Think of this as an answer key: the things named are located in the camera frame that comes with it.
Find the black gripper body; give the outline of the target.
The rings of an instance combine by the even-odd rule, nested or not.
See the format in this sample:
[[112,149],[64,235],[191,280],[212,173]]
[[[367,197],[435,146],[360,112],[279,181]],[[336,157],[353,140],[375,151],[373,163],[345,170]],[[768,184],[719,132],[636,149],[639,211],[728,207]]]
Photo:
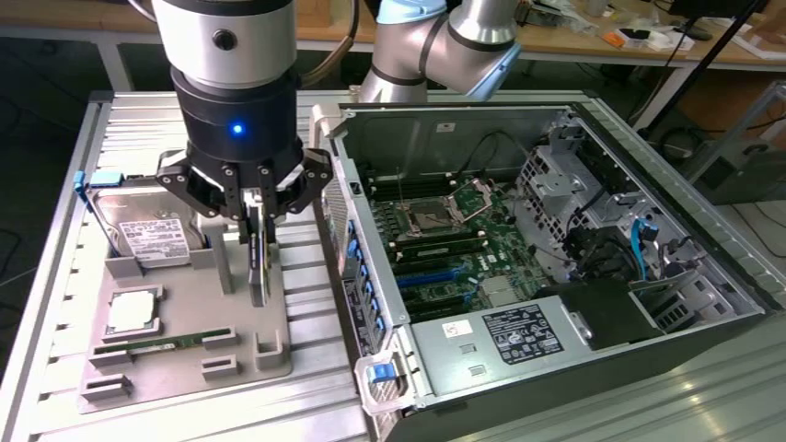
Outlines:
[[188,135],[191,165],[217,183],[225,164],[237,168],[239,187],[260,186],[265,166],[281,180],[303,160],[297,136],[299,76],[287,71],[259,87],[220,88],[171,73]]

